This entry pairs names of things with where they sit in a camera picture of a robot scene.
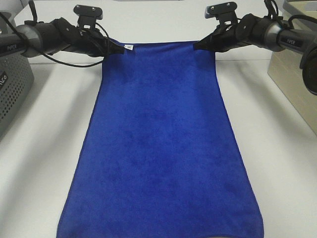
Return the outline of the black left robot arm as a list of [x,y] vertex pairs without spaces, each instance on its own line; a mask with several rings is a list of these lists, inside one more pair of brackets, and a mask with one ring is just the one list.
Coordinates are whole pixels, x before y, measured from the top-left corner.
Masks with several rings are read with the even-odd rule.
[[125,50],[99,31],[80,29],[62,17],[50,23],[23,24],[15,30],[0,37],[1,57],[19,53],[26,58],[33,58],[42,53],[52,56],[62,51],[96,58],[123,54]]

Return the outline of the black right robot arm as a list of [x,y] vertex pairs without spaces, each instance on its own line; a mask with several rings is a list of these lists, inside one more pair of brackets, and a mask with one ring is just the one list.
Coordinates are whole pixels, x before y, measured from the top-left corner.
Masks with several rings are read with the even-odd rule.
[[231,49],[254,45],[272,52],[291,50],[302,56],[299,68],[307,90],[317,93],[317,33],[313,30],[295,29],[293,20],[316,23],[316,18],[293,15],[288,20],[271,19],[247,14],[230,24],[220,22],[216,29],[193,44],[194,50],[224,53]]

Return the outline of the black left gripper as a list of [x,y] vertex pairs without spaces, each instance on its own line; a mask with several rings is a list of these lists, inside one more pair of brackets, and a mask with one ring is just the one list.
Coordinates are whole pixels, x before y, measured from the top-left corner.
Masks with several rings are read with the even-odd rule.
[[66,19],[58,18],[52,21],[61,38],[61,51],[88,55],[90,57],[106,57],[113,54],[124,54],[125,47],[112,40],[94,38],[90,32],[83,31],[71,25]]

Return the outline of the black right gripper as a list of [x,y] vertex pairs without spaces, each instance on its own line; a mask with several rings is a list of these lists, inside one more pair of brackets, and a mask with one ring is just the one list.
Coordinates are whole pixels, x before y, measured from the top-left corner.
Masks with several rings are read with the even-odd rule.
[[224,53],[231,49],[251,45],[249,37],[256,24],[256,16],[249,13],[238,21],[236,15],[231,13],[217,14],[219,21],[216,29],[210,36],[193,44],[194,50],[206,50]]

